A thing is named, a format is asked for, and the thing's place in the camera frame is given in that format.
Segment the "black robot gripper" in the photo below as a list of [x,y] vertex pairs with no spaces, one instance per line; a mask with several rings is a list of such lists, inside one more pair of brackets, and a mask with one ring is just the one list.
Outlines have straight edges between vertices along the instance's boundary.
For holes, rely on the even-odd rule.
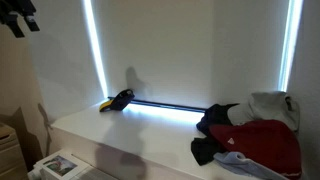
[[[16,12],[24,17],[24,20],[32,32],[39,31],[34,17],[32,16],[36,12],[31,0],[0,0],[0,22],[6,24],[6,16],[10,12]],[[21,31],[16,21],[9,21],[7,26],[13,32],[16,38],[23,38],[24,34]]]

